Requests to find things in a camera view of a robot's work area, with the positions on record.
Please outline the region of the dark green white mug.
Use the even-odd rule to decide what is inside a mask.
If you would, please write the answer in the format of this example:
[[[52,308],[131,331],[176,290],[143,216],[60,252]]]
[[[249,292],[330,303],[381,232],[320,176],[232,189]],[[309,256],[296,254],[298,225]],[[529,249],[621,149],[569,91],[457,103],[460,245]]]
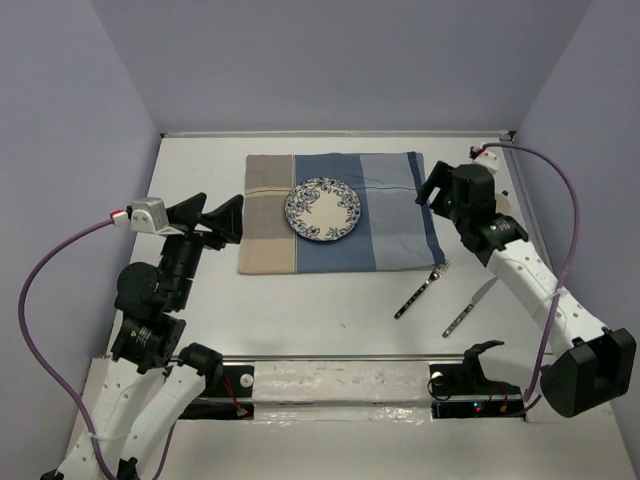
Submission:
[[[511,213],[511,203],[507,193],[496,192],[495,193],[496,212],[502,215],[509,215]]]

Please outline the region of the silver fork black handle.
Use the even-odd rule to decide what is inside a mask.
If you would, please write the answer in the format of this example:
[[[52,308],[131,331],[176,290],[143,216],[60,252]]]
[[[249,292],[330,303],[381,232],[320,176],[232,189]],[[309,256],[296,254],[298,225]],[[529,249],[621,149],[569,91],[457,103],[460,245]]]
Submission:
[[[450,262],[446,260],[444,263],[440,263],[434,267],[430,272],[427,279],[420,285],[420,287],[409,297],[409,299],[396,311],[394,318],[400,319],[405,312],[418,300],[418,298],[437,280],[439,280],[447,271],[450,266]]]

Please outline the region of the blue beige checked cloth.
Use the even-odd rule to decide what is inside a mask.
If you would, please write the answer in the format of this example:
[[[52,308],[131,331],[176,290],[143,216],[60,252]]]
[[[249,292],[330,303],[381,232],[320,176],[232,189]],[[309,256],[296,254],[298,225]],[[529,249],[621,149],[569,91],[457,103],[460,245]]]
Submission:
[[[342,239],[306,239],[285,218],[290,191],[318,177],[346,183],[360,199],[360,219]],[[442,263],[446,255],[431,211],[415,202],[425,180],[423,156],[414,151],[250,155],[238,271],[353,273],[418,270]]]

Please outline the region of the blue floral white plate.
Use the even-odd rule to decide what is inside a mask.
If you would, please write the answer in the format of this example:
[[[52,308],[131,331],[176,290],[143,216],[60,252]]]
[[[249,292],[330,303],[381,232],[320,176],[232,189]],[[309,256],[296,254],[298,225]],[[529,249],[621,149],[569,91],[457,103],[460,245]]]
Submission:
[[[346,183],[317,177],[296,185],[284,204],[285,220],[304,239],[333,242],[347,236],[362,214],[358,194]]]

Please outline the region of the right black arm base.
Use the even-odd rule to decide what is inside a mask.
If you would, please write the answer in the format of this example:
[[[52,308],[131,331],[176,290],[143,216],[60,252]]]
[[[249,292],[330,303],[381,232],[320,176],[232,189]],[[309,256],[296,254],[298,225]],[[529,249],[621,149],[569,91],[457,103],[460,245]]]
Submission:
[[[503,344],[499,340],[476,343],[458,363],[429,366],[426,389],[433,399],[431,410],[436,419],[526,418],[521,389],[489,380],[480,364],[481,354]]]

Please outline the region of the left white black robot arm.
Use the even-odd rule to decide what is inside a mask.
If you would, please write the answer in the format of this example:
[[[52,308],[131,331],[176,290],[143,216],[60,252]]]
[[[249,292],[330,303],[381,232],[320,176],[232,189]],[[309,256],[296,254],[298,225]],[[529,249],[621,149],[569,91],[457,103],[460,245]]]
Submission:
[[[178,346],[186,307],[203,251],[237,244],[243,235],[244,198],[235,195],[206,212],[197,193],[173,206],[146,197],[112,212],[109,226],[163,238],[158,264],[127,265],[116,282],[121,326],[105,377],[71,452],[47,479],[138,479],[155,449],[169,442],[176,421],[223,378],[222,355],[204,345]]]

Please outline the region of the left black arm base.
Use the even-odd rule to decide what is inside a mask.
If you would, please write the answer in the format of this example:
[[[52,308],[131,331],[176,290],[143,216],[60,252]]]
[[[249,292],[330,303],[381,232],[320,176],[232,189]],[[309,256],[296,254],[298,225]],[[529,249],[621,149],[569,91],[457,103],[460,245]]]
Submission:
[[[253,366],[225,366],[221,353],[197,343],[184,347],[170,362],[194,367],[205,378],[204,390],[185,408],[180,420],[236,421],[253,418],[253,386],[241,384],[244,375],[253,377]]]

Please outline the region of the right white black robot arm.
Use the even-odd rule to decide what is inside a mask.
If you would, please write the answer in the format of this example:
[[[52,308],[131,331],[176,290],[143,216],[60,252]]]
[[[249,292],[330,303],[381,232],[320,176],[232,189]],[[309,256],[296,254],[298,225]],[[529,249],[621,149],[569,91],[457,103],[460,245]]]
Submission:
[[[503,283],[542,331],[542,348],[553,353],[546,364],[491,363],[490,340],[465,353],[462,384],[482,392],[504,381],[538,394],[559,415],[572,418],[625,395],[630,386],[637,342],[591,314],[565,288],[538,254],[524,228],[498,212],[491,171],[478,163],[454,167],[439,161],[420,188],[417,204],[450,220],[462,245]]]

